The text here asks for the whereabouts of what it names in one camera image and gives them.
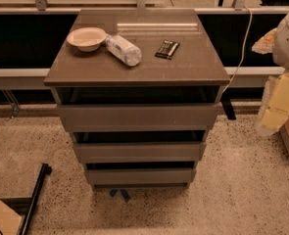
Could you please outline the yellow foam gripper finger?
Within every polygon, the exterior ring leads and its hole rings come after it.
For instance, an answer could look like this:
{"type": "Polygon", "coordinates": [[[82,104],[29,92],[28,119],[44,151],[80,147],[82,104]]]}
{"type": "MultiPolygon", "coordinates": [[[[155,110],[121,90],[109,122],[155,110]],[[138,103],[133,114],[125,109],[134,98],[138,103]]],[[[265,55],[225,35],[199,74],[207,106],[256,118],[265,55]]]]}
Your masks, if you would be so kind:
{"type": "Polygon", "coordinates": [[[277,132],[289,118],[289,71],[265,84],[255,128],[261,136],[277,132]]]}
{"type": "Polygon", "coordinates": [[[252,46],[252,51],[258,54],[269,54],[272,52],[272,45],[274,42],[274,37],[277,32],[277,29],[274,28],[261,37],[257,42],[252,46]]]}

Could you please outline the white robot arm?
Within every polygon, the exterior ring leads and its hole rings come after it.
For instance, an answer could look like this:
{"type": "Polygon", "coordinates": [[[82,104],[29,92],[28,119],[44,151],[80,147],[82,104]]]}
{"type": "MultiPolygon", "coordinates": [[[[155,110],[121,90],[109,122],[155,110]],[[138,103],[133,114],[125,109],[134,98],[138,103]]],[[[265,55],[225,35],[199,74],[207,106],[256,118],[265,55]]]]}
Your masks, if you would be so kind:
{"type": "Polygon", "coordinates": [[[260,107],[256,130],[261,136],[277,132],[289,118],[289,13],[277,28],[269,31],[252,47],[259,54],[272,54],[273,61],[285,68],[278,78],[270,76],[260,107]]]}

